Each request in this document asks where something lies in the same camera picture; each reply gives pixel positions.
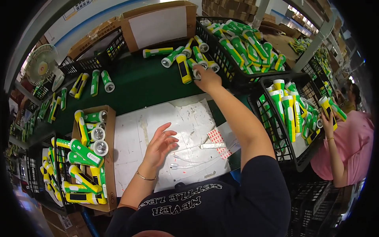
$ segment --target navy t-shirt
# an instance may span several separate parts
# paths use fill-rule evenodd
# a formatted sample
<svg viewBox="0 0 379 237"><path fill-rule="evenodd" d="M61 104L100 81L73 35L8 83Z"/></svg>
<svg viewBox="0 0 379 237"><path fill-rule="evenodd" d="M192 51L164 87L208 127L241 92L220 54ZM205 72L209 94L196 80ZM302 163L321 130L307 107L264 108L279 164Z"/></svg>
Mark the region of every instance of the navy t-shirt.
<svg viewBox="0 0 379 237"><path fill-rule="evenodd" d="M278 162L258 156L244 166L239 189L210 179L153 193L137 211L116 209L106 236L145 230L175 237L285 236L290 215L290 196Z"/></svg>

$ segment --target electric fan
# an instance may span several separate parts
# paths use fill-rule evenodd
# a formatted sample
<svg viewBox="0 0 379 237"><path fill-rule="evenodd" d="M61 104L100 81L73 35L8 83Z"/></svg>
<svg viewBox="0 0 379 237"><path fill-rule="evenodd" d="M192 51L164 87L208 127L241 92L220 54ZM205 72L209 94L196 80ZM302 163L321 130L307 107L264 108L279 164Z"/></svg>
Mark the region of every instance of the electric fan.
<svg viewBox="0 0 379 237"><path fill-rule="evenodd" d="M41 45L31 53L25 71L33 86L41 86L55 79L52 88L55 91L62 84L64 75L58 69L57 57L58 51L51 44Z"/></svg>

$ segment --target pink shirt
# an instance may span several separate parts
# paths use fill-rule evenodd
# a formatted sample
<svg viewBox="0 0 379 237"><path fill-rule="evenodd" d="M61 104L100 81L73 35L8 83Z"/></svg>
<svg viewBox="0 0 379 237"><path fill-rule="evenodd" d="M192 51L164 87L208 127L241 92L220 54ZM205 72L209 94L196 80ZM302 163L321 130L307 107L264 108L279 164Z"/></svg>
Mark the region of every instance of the pink shirt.
<svg viewBox="0 0 379 237"><path fill-rule="evenodd" d="M334 141L344 166L348 168L348 185L356 184L367 174L374 141L374 125L369 115L359 111L347 114L345 122L339 120ZM324 180L333 180L328 143L320 147L310 161L312 169Z"/></svg>

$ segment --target bracelet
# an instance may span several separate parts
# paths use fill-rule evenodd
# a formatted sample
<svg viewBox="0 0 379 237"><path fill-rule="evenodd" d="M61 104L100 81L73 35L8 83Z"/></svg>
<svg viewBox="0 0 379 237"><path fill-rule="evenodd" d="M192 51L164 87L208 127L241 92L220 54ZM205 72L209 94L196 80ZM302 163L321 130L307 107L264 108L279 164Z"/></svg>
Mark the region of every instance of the bracelet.
<svg viewBox="0 0 379 237"><path fill-rule="evenodd" d="M152 181L152 180L156 180L156 179L157 179L157 175L155 175L155 178L153 178L153 179L147 179L147 178L143 177L142 175L140 175L138 171L137 171L137 174L138 174L141 178L143 178L144 180L150 180L150 181Z"/></svg>

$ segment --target woman's left hand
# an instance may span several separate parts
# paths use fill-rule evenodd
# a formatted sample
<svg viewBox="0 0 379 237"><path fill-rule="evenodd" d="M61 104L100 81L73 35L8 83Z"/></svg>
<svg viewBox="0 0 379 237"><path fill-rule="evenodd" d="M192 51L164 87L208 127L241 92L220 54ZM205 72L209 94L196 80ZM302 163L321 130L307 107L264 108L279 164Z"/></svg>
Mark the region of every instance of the woman's left hand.
<svg viewBox="0 0 379 237"><path fill-rule="evenodd" d="M332 116L333 116L333 112L330 112L329 118L331 118ZM333 137L333 134L334 134L333 119L328 120L325 117L324 113L321 114L321 119L323 120L323 127L325 130L326 138L329 139L329 138Z"/></svg>
<svg viewBox="0 0 379 237"><path fill-rule="evenodd" d="M171 136L176 135L177 132L172 130L165 131L170 126L171 123L168 122L156 130L146 149L145 157L143 159L145 165L148 165L151 168L161 166L167 153L176 147L176 142L179 140Z"/></svg>

